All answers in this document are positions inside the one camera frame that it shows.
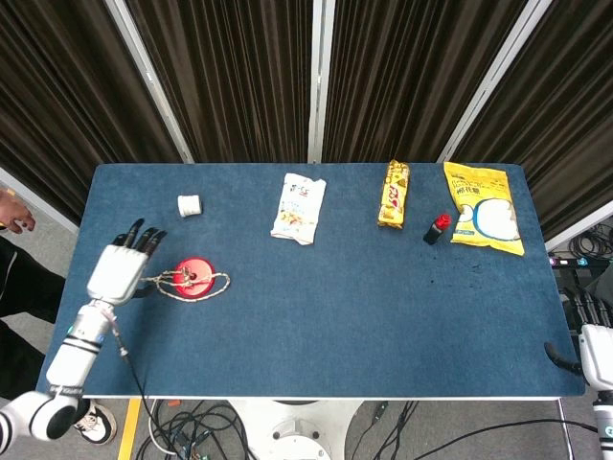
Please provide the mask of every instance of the red object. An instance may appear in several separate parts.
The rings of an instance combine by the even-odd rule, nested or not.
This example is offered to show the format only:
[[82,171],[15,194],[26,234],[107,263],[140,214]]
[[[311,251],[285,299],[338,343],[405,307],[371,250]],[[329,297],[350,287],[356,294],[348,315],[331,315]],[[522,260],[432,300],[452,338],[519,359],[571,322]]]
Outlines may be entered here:
[[[175,286],[174,288],[179,295],[187,299],[195,299],[203,296],[211,290],[213,284],[215,283],[215,278],[210,278],[210,276],[215,273],[215,270],[209,261],[201,257],[190,257],[177,265],[174,270],[183,271],[183,269],[187,271],[187,274],[192,281],[202,279],[205,279],[205,281],[195,283],[191,286]],[[185,277],[182,273],[176,273],[174,276],[172,276],[172,281],[174,283],[184,283]]]
[[441,214],[434,221],[434,224],[439,227],[439,229],[444,232],[449,225],[451,225],[451,216],[449,214]]

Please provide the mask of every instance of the robotic arm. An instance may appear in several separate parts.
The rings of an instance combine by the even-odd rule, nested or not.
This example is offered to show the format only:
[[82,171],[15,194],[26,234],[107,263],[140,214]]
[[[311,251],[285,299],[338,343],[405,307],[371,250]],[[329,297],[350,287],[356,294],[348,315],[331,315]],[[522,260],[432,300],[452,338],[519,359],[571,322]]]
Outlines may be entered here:
[[0,409],[0,455],[17,436],[50,441],[75,422],[83,384],[102,342],[109,329],[117,334],[113,309],[132,298],[149,257],[166,236],[151,227],[133,244],[143,222],[138,219],[102,252],[87,284],[91,301],[80,308],[47,371],[47,393],[30,391]]
[[545,352],[556,366],[583,375],[590,386],[598,391],[598,399],[593,406],[602,458],[613,460],[613,311],[587,291],[581,294],[568,291],[566,294],[581,324],[581,363],[567,361],[549,342],[545,344]]

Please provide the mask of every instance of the sneaker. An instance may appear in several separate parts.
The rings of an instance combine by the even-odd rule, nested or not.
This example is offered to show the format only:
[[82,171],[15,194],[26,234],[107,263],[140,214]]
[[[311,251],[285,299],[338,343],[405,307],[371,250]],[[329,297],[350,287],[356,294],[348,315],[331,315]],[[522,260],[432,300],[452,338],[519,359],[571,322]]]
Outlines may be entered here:
[[88,443],[98,446],[110,443],[117,432],[117,423],[111,411],[93,401],[87,413],[73,426]]

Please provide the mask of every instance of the brown curtain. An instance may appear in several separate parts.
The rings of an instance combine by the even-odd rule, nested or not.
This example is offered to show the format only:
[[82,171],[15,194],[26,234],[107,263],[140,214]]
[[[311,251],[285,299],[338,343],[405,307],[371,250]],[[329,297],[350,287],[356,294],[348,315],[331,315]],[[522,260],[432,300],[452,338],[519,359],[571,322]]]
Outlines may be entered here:
[[524,5],[337,0],[324,161],[436,161]]
[[613,199],[613,2],[555,2],[452,160],[521,164],[546,239]]
[[127,3],[196,161],[307,161],[312,2]]
[[181,161],[102,1],[0,2],[0,164],[80,219],[107,162]]

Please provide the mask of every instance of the black pants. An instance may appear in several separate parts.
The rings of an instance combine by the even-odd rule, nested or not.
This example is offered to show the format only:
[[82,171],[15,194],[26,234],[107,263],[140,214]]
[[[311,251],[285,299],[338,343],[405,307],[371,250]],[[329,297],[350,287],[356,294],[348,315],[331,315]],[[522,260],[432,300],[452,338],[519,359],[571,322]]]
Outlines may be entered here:
[[[27,312],[53,324],[63,289],[61,276],[0,237],[0,317]],[[34,390],[44,358],[0,321],[0,397],[13,400]],[[80,402],[78,415],[82,417],[88,408],[89,402]]]

